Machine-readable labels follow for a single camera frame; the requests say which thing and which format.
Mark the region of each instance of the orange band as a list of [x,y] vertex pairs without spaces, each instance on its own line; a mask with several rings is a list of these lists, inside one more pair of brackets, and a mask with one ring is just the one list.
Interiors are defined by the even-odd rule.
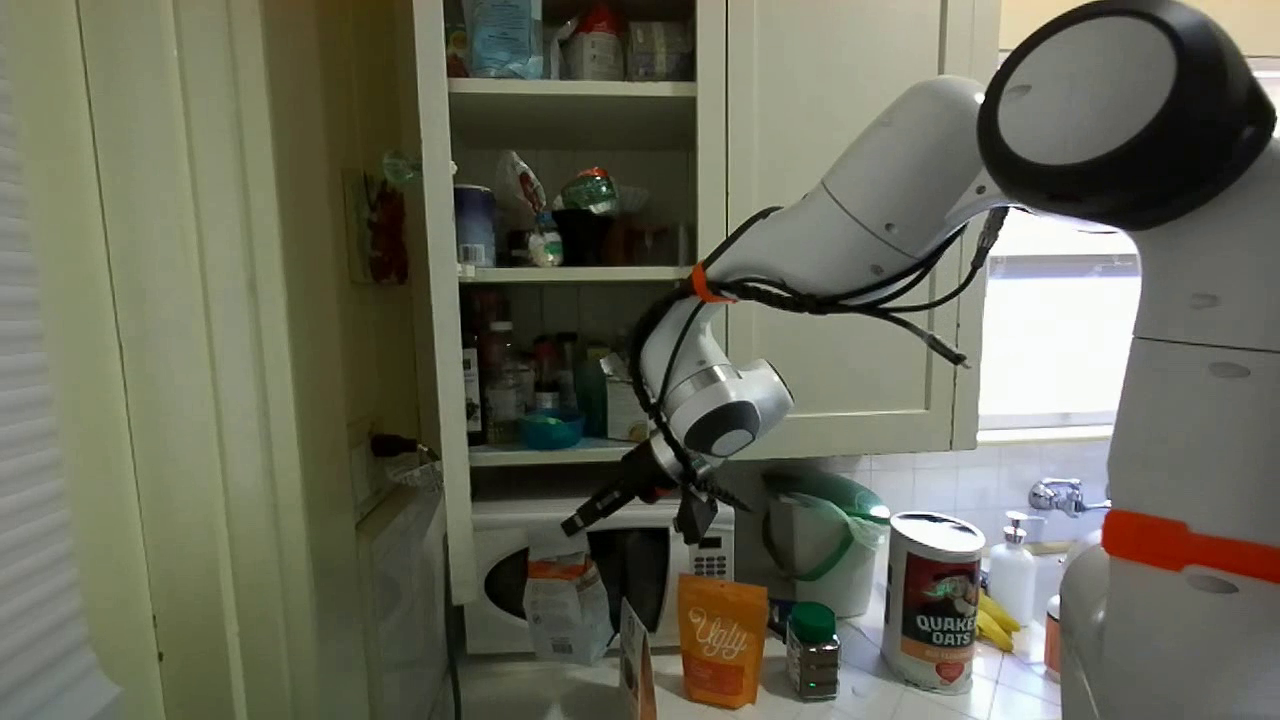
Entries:
[[1182,570],[1189,562],[1195,562],[1195,568],[1280,585],[1277,542],[1198,535],[1182,519],[1166,519],[1166,517],[1110,506],[1102,519],[1102,547],[1119,558],[1153,562],[1164,570]]
[[591,576],[591,558],[575,558],[575,562],[551,562],[551,558],[528,558],[528,580],[587,580]]
[[694,267],[687,272],[687,288],[690,288],[690,296],[699,296],[702,302],[722,302],[722,298],[726,298],[726,296],[720,296],[720,291],[710,288],[710,277],[706,277],[702,262],[694,262]]

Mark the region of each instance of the white bottle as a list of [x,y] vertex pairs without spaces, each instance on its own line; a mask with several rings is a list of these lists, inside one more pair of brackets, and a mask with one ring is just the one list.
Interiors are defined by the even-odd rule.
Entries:
[[993,547],[987,590],[1024,627],[1034,620],[1034,556],[1026,552],[1024,512],[1005,512],[1005,538]]

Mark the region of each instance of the cup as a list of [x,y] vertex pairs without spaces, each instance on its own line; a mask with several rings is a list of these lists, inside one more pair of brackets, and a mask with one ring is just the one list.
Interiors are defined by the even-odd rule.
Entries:
[[457,212],[457,261],[461,262],[494,262],[494,227],[491,227],[491,187],[484,184],[457,184],[450,212]]

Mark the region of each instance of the blue container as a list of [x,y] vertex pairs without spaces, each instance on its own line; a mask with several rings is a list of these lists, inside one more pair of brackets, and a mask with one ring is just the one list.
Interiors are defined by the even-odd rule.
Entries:
[[468,3],[472,77],[542,77],[542,8],[538,0],[472,0]]

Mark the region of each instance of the green lid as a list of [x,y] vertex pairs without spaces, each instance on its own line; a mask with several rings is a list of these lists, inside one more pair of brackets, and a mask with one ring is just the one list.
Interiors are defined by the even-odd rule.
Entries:
[[834,613],[826,602],[791,602],[791,632],[800,643],[826,643],[834,634]]

